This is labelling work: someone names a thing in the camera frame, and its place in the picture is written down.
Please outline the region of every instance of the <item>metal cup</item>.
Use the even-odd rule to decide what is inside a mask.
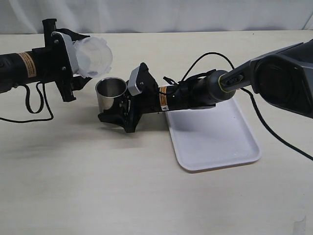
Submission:
[[[96,84],[99,111],[119,107],[122,95],[127,90],[127,84],[118,77],[106,77]]]

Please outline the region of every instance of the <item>yellow label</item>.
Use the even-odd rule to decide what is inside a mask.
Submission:
[[[160,87],[160,92],[166,94],[166,89],[167,87]],[[159,99],[160,99],[160,106],[162,111],[168,111],[168,105],[167,105],[167,97],[165,94],[160,94]]]
[[[31,58],[31,56],[27,52],[18,53],[18,55],[24,61],[24,64],[25,64],[26,69],[27,69],[28,78],[36,77],[37,76],[36,66],[35,66],[35,63],[34,63],[33,59]]]

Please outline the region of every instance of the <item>white table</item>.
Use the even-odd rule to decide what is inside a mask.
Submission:
[[[160,85],[207,51],[238,66],[262,53],[313,38],[311,31],[102,35],[113,51],[109,75],[127,79],[146,62]],[[44,45],[42,35],[1,35],[0,53]],[[194,73],[229,69],[203,59]],[[164,115],[146,115],[137,132],[97,118],[96,80],[63,103],[47,86],[51,122],[0,122],[0,234],[3,235],[288,235],[307,215],[313,233],[313,162],[282,145],[257,119],[247,94],[236,98],[263,155],[255,164],[189,174],[177,164]],[[33,105],[38,104],[34,87]],[[313,154],[313,120],[257,96],[269,125]],[[1,117],[26,119],[24,89],[0,95]]]

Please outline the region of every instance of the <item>white tray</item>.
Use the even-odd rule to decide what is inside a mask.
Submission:
[[[167,112],[178,163],[189,171],[242,165],[261,150],[235,98],[206,110]]]

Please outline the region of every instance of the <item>clear plastic cup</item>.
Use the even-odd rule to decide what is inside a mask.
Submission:
[[[102,38],[88,37],[74,43],[78,74],[82,77],[101,77],[111,70],[113,55]]]

